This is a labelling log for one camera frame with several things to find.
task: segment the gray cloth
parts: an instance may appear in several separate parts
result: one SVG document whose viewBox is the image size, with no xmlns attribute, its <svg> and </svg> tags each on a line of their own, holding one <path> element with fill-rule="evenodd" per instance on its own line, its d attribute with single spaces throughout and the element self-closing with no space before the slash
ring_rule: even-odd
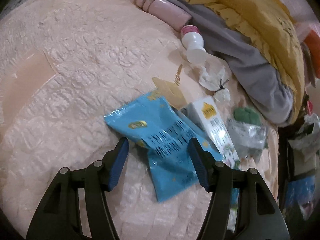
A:
<svg viewBox="0 0 320 240">
<path fill-rule="evenodd" d="M 249 45 L 250 39 L 228 29 L 224 20 L 203 5 L 168 0 L 192 15 L 190 24 L 199 28 L 205 49 L 226 60 L 255 106 L 271 122 L 286 126 L 293 104 L 291 89 L 280 81 L 278 71 Z"/>
</svg>

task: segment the white bottle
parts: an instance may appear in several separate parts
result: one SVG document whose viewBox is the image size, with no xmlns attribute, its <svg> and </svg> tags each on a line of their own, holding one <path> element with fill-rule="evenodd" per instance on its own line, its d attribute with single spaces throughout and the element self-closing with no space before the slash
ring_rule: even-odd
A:
<svg viewBox="0 0 320 240">
<path fill-rule="evenodd" d="M 207 52 L 199 29 L 193 25 L 186 25 L 181 29 L 181 42 L 186 48 L 186 56 L 190 63 L 204 64 Z"/>
</svg>

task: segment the crumpled tissue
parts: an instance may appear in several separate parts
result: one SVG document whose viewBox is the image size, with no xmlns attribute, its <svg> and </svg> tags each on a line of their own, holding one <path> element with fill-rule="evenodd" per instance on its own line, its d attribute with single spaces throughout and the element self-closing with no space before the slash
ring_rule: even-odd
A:
<svg viewBox="0 0 320 240">
<path fill-rule="evenodd" d="M 224 87 L 228 79 L 225 77 L 225 68 L 222 67 L 218 73 L 210 66 L 201 66 L 199 84 L 204 88 L 216 92 L 214 98 L 219 101 L 230 101 L 230 92 Z"/>
</svg>

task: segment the yellow fabric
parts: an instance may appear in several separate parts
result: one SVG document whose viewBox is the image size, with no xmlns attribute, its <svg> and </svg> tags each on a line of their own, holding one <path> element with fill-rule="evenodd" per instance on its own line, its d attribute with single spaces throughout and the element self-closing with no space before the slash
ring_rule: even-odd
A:
<svg viewBox="0 0 320 240">
<path fill-rule="evenodd" d="M 292 89 L 290 123 L 297 119 L 304 95 L 304 68 L 301 47 L 289 10 L 279 0 L 186 0 L 204 4 L 219 14 L 230 29 L 249 37 L 275 67 L 283 84 Z"/>
</svg>

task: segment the blue plastic wrapper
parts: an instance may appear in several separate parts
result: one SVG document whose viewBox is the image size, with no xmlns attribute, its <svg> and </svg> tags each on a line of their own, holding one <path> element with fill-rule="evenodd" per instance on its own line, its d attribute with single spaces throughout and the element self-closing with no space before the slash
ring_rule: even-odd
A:
<svg viewBox="0 0 320 240">
<path fill-rule="evenodd" d="M 149 167 L 159 202 L 198 181 L 187 152 L 191 138 L 197 138 L 203 149 L 217 161 L 222 160 L 221 154 L 179 118 L 156 90 L 113 111 L 104 119 L 114 130 L 149 149 Z"/>
<path fill-rule="evenodd" d="M 181 118 L 181 120 L 183 120 L 183 122 L 185 122 L 197 135 L 201 136 L 202 138 L 206 139 L 209 143 L 210 143 L 210 147 L 216 151 L 219 152 L 219 150 L 217 149 L 217 147 L 214 145 L 213 141 L 209 138 L 209 136 L 202 131 L 198 126 L 196 126 L 193 122 L 191 122 L 191 120 L 188 119 L 188 117 L 186 117 L 183 113 L 181 113 L 180 111 L 178 111 L 177 109 L 173 109 L 173 111 L 175 112 L 175 114 L 177 114 L 178 117 Z M 231 206 L 232 207 L 237 207 L 238 206 L 238 200 L 239 200 L 239 189 L 238 188 L 234 188 L 232 189 L 232 195 L 231 195 Z"/>
<path fill-rule="evenodd" d="M 313 200 L 315 192 L 316 177 L 310 176 L 288 183 L 288 189 L 285 196 L 285 207 L 306 204 Z"/>
</svg>

